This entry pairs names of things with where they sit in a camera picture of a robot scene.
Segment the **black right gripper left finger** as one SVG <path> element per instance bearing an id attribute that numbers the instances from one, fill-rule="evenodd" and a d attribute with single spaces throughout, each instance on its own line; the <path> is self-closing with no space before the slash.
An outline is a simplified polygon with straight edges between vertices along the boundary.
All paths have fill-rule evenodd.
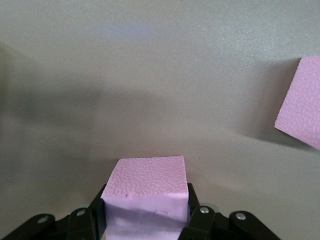
<path id="1" fill-rule="evenodd" d="M 7 234 L 4 240 L 100 240 L 107 227 L 105 202 L 100 189 L 88 207 L 80 207 L 57 220 L 54 215 L 35 215 Z"/>

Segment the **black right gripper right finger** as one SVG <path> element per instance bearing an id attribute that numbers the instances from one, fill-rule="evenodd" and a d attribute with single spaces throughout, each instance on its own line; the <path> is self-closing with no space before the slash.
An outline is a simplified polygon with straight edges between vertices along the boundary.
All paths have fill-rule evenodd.
<path id="1" fill-rule="evenodd" d="M 180 240 L 279 240 L 255 215 L 244 210 L 222 215 L 206 204 L 200 204 L 191 183 L 188 186 L 189 219 Z"/>

